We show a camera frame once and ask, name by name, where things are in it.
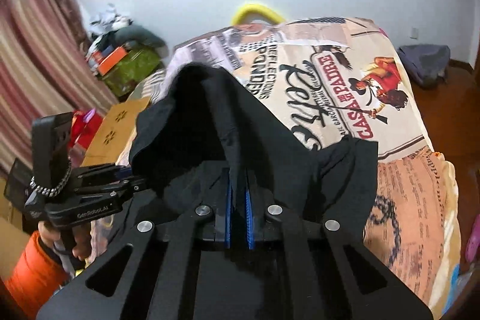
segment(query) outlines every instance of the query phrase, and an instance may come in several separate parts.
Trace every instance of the bedspread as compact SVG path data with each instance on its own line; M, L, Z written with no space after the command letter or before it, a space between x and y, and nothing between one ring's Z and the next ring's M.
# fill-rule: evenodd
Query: bedspread
M385 33L370 20L340 17L228 27L179 45L143 94L152 102L164 97L189 62L229 70L307 148L345 134L378 141L378 190L364 243L440 318L459 260L455 174L432 152Z

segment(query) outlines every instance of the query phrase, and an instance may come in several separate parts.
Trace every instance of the curtain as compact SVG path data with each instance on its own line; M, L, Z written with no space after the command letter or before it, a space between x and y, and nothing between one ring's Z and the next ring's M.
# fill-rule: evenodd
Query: curtain
M86 65L88 44L76 0L0 0L0 175L15 157L31 167L34 119L118 102Z

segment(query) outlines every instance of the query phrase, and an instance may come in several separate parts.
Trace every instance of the wall outlet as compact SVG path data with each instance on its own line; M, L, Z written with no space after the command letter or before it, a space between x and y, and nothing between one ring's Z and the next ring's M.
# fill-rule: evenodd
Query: wall outlet
M412 30L410 31L410 38L411 39L414 39L414 40L418 40L418 36L419 36L419 30L418 28L412 28Z

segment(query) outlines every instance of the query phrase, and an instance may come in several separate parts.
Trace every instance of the orange sleeve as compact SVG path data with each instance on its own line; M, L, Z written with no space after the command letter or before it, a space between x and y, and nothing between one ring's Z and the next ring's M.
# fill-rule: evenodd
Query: orange sleeve
M42 250L39 237L35 231L11 277L5 282L11 296L29 319L35 319L40 307L67 278L63 268Z

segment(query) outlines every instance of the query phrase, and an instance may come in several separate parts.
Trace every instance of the wooden floor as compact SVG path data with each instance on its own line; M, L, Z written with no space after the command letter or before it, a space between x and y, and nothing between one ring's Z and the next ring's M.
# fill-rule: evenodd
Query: wooden floor
M480 214L480 88L465 69L448 68L446 84L425 91L412 83L423 122L433 147L455 165L458 183L458 222L462 236L462 271L465 246L473 221Z

